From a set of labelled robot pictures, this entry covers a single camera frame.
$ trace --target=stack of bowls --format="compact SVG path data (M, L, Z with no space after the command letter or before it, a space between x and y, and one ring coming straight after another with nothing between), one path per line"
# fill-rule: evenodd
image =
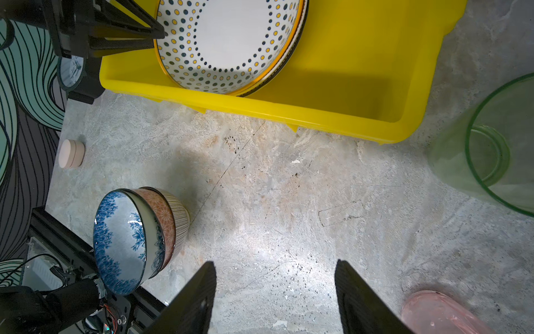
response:
M93 230L104 284L116 294L132 293L178 254L189 225L187 210L164 190L143 187L108 193L100 202Z

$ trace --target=transparent green cup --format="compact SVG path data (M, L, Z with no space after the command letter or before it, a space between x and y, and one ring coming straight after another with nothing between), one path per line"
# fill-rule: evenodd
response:
M428 161L446 184L534 217L534 73L465 112L432 143Z

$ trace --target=yellow plastic bin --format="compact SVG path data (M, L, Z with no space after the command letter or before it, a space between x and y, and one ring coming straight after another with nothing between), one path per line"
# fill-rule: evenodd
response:
M284 69L247 97L180 88L153 49L102 59L100 82L118 93L396 143L419 126L443 36L467 0L310 0ZM139 0L156 13L158 0Z

